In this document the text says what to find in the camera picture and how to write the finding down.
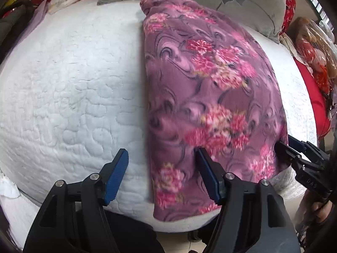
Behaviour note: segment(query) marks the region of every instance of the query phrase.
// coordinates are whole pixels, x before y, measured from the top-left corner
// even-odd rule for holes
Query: blue gripper pad
[[[226,174],[223,167],[212,161],[206,149],[196,147],[194,149],[195,165],[205,184],[207,193],[216,204],[221,205],[226,199],[226,187],[223,175]]]
[[[306,151],[304,144],[290,135],[288,135],[288,145],[297,152],[305,153]]]
[[[108,205],[116,198],[126,168],[129,164],[129,153],[120,149],[111,163],[105,164],[99,175],[106,184],[104,202]]]

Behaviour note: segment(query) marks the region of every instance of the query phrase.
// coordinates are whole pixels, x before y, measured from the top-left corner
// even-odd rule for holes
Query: floor
[[[187,233],[157,233],[157,237],[165,253],[188,253],[190,250],[202,253],[206,247],[203,242],[189,242]]]

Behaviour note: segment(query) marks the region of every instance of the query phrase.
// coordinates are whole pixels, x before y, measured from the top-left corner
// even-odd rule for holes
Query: white quilted mattress
[[[129,167],[110,208],[156,231],[197,229],[218,211],[176,222],[152,215],[139,1],[96,2],[82,0],[47,15],[1,66],[0,168],[19,189],[43,202],[56,180],[82,181],[125,148]],[[289,52],[247,30],[274,68],[289,134],[316,144],[309,95]],[[292,183],[291,174],[285,176]],[[27,201],[21,202],[25,209]]]

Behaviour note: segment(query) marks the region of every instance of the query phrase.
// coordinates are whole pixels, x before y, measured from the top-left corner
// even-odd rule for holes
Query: person's hand
[[[317,202],[316,201],[316,197],[315,195],[310,192],[309,190],[307,190],[303,196],[303,199],[300,203],[300,206],[298,208],[298,210],[296,211],[295,214],[295,223],[298,224],[300,222],[303,221],[304,218],[304,214],[307,211],[312,211],[315,212],[317,211],[319,208],[321,208],[321,210],[318,212],[318,214],[316,215],[316,222],[317,223],[322,223],[325,221],[325,219],[328,217],[331,208],[332,208],[332,202],[327,202],[325,206],[323,206],[323,203],[321,202]]]

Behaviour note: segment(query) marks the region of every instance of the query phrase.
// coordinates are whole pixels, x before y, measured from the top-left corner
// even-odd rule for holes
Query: pink flower pattern
[[[219,68],[215,74],[211,75],[211,78],[222,90],[239,88],[245,85],[242,77],[230,68]]]
[[[205,125],[208,132],[220,132],[229,127],[232,117],[230,110],[222,105],[214,105],[209,109],[209,113],[201,116],[201,122]]]
[[[242,77],[249,77],[249,78],[256,77],[256,72],[253,66],[244,60],[240,60],[238,70]]]
[[[274,175],[274,157],[273,150],[267,144],[264,144],[260,150],[260,159],[254,160],[250,164],[250,170],[254,174],[255,182],[261,179],[269,179]]]
[[[172,164],[165,164],[154,178],[154,186],[157,191],[166,190],[177,193],[183,186],[185,174],[175,169]]]
[[[202,56],[201,54],[193,57],[192,62],[195,66],[195,72],[201,72],[203,75],[210,74],[215,67],[215,64],[212,63],[208,56]]]
[[[214,21],[212,18],[205,18],[205,21],[210,24],[216,24],[216,21]]]
[[[223,64],[235,64],[239,62],[239,57],[231,48],[221,48],[216,50],[215,59]]]
[[[164,27],[161,23],[149,23],[147,26],[144,27],[145,35],[153,33],[155,31],[160,31]]]
[[[193,148],[206,148],[214,161],[236,168],[247,181],[283,170],[280,160],[274,166],[272,147],[287,137],[276,77],[258,43],[220,12],[190,0],[142,0],[141,7],[147,15],[154,218],[174,221],[188,217],[187,210],[204,214],[219,209],[196,174]],[[248,109],[252,102],[261,112],[270,103],[280,108],[272,133],[261,132],[264,117],[252,124],[257,115]]]
[[[199,208],[199,212],[200,212],[200,214],[205,214],[205,213],[208,213],[208,212],[211,212],[213,210],[220,209],[220,208],[221,208],[221,205],[217,205],[215,202],[213,202],[209,206],[203,206],[203,207]]]
[[[195,50],[201,55],[209,51],[213,51],[213,45],[206,42],[205,40],[188,40],[187,43],[188,49]]]
[[[234,114],[230,123],[233,132],[242,132],[247,128],[246,116],[244,114]]]
[[[241,133],[239,136],[233,139],[234,148],[242,150],[243,147],[248,144],[249,137],[247,134]]]
[[[158,191],[156,193],[155,199],[161,209],[166,209],[170,205],[173,205],[177,202],[177,195],[173,193],[166,193],[163,191]]]
[[[185,135],[189,145],[204,147],[213,160],[226,150],[230,143],[234,148],[243,149],[249,142],[248,127],[244,113],[232,113],[222,105],[210,106],[209,112],[200,117],[203,127]]]

